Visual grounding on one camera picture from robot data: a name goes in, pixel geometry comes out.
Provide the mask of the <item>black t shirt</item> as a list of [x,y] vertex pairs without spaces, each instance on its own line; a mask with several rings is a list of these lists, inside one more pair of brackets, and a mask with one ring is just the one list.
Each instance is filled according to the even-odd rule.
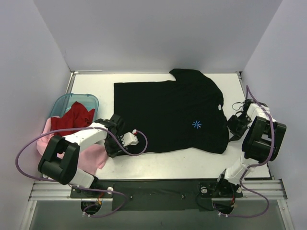
[[229,140],[222,91],[198,70],[173,69],[170,74],[173,80],[114,84],[114,113],[123,118],[123,131],[144,133],[128,151],[195,148],[222,154]]

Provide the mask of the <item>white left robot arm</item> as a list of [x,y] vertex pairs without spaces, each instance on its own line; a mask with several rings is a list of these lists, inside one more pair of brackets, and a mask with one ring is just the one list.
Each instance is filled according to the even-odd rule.
[[104,141],[106,153],[115,157],[122,153],[123,118],[112,115],[108,120],[98,119],[87,129],[64,137],[54,135],[47,144],[38,164],[38,171],[62,185],[82,187],[87,197],[97,195],[99,186],[93,173],[78,168],[81,152],[93,144]]

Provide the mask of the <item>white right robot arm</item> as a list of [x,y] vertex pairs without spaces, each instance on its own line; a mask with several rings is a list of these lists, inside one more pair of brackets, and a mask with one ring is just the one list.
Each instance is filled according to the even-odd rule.
[[242,143],[240,158],[225,169],[214,184],[214,191],[219,196],[225,196],[240,186],[240,182],[256,167],[274,161],[279,153],[286,125],[272,118],[266,104],[257,104],[254,100],[243,102],[240,115],[233,115],[227,121],[228,129],[233,136],[231,141],[237,141],[246,134]]

